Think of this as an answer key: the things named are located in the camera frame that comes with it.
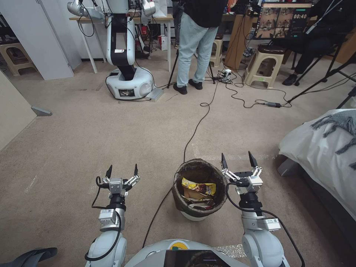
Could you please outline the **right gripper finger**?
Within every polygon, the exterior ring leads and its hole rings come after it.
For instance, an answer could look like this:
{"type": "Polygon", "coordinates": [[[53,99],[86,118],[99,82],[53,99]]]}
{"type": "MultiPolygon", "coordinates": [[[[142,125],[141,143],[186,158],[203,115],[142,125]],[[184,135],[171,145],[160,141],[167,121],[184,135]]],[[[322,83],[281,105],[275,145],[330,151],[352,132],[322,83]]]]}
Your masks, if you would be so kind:
{"type": "Polygon", "coordinates": [[[255,157],[252,155],[252,153],[250,151],[248,151],[248,156],[249,156],[249,161],[252,167],[251,170],[251,177],[259,177],[261,172],[262,172],[262,167],[258,166],[257,160],[255,159],[255,157]]]}
{"type": "Polygon", "coordinates": [[[230,182],[237,182],[240,178],[228,169],[227,162],[223,153],[221,153],[221,172],[230,182]]]}

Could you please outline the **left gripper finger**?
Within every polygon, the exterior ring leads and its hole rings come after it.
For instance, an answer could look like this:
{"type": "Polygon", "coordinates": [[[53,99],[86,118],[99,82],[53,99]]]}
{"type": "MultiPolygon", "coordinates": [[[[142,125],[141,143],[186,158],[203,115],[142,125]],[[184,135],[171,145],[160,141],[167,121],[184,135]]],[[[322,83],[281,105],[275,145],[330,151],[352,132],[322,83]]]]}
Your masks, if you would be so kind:
{"type": "Polygon", "coordinates": [[[133,176],[130,179],[128,179],[126,182],[124,182],[124,185],[134,186],[136,183],[138,183],[139,180],[140,180],[140,175],[139,175],[137,164],[135,164],[133,176]]]}
{"type": "Polygon", "coordinates": [[[112,174],[112,165],[110,165],[109,169],[106,171],[106,175],[102,179],[102,182],[100,185],[109,185],[111,174],[112,174]]]}

